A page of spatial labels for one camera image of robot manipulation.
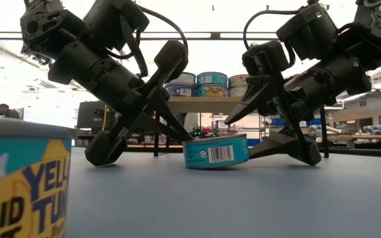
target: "table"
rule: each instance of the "table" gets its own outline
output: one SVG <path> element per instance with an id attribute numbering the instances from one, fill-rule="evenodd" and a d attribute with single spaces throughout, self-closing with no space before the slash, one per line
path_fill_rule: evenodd
<path id="1" fill-rule="evenodd" d="M 222 170 L 125 153 L 95 168 L 73 148 L 65 237 L 381 237 L 381 157 L 286 155 Z"/>

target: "gray tabletop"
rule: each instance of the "gray tabletop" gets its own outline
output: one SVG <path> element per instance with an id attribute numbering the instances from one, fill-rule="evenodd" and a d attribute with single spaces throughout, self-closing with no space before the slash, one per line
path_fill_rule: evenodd
<path id="1" fill-rule="evenodd" d="M 186 169 L 182 154 L 125 153 L 94 168 L 73 148 L 66 237 L 381 237 L 381 158 L 285 155 Z"/>

